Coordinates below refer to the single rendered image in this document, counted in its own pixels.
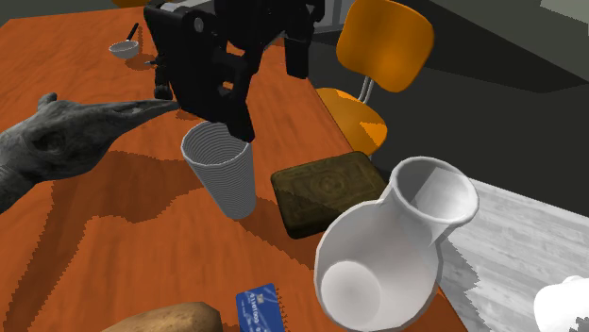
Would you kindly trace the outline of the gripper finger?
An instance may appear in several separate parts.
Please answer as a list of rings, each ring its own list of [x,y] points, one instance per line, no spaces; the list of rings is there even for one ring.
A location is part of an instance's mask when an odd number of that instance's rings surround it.
[[[190,8],[143,8],[157,55],[165,56],[173,99],[182,110],[212,123],[222,123],[231,136],[252,142],[255,132],[245,102],[251,79],[248,63],[227,49],[215,49],[210,56],[191,55],[185,45]]]
[[[314,26],[312,24],[293,25],[286,30],[284,38],[285,64],[287,74],[306,79],[309,75],[309,48]]]

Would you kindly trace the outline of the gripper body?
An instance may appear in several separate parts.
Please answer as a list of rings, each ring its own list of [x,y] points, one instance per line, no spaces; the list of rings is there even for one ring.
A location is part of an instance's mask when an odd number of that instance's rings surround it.
[[[185,45],[191,55],[210,56],[231,43],[253,57],[293,25],[320,22],[325,0],[205,0],[191,7]]]

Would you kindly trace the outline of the small black upright object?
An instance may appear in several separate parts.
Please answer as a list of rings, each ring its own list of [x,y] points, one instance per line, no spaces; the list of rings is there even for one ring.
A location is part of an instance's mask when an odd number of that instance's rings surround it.
[[[170,88],[165,56],[157,55],[154,64],[156,65],[154,97],[156,99],[172,100],[174,95]]]

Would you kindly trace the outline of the orange chair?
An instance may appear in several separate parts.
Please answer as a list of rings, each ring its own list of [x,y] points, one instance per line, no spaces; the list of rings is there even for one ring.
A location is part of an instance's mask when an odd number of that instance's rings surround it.
[[[373,88],[406,90],[427,61],[434,29],[416,10],[392,0],[356,0],[350,7],[336,46],[338,61],[364,76],[355,97],[335,88],[316,90],[354,151],[373,155],[388,128],[368,106]]]

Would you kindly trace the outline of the white ribbed cup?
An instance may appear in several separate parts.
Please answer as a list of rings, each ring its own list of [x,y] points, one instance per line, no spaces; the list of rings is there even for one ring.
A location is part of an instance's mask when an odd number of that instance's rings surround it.
[[[203,121],[183,137],[181,153],[213,201],[230,219],[255,209],[252,145],[231,136],[222,123]]]

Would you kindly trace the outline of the grey creature figure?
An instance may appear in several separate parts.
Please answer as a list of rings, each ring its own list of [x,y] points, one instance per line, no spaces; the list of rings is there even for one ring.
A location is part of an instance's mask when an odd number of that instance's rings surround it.
[[[87,173],[121,135],[178,108],[159,99],[80,104],[47,93],[35,114],[0,133],[0,214],[39,183]]]

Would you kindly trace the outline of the orange wooden table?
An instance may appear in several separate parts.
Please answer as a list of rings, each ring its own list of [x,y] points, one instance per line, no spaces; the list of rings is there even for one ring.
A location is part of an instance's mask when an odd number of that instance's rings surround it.
[[[38,99],[147,99],[155,54],[148,33],[134,59],[109,47],[140,24],[140,8],[15,19],[0,27],[0,131],[33,115]],[[285,72],[273,45],[248,105],[257,205],[226,217],[180,144],[196,124],[173,111],[126,133],[90,172],[34,187],[0,214],[0,332],[101,332],[126,317],[183,302],[217,309],[239,332],[235,297],[267,283],[287,332],[344,332],[313,286],[318,236],[290,238],[272,173],[347,153],[349,144],[311,83]]]

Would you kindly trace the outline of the white vase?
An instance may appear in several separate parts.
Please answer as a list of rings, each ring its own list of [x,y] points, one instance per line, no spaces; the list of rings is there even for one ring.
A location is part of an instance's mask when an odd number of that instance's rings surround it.
[[[358,203],[325,231],[314,262],[324,312],[353,332],[414,321],[439,279],[436,242],[469,223],[480,205],[470,179],[437,158],[399,162],[377,200]]]

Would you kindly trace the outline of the blue card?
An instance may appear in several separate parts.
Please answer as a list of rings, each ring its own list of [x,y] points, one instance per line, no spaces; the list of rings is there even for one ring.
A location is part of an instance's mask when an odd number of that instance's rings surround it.
[[[240,332],[286,332],[273,283],[240,292],[235,300]]]

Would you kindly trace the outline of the brown potato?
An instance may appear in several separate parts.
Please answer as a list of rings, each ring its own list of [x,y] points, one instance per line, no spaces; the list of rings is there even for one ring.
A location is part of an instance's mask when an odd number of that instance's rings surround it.
[[[223,332],[223,323],[214,307],[187,302],[136,314],[101,332]]]

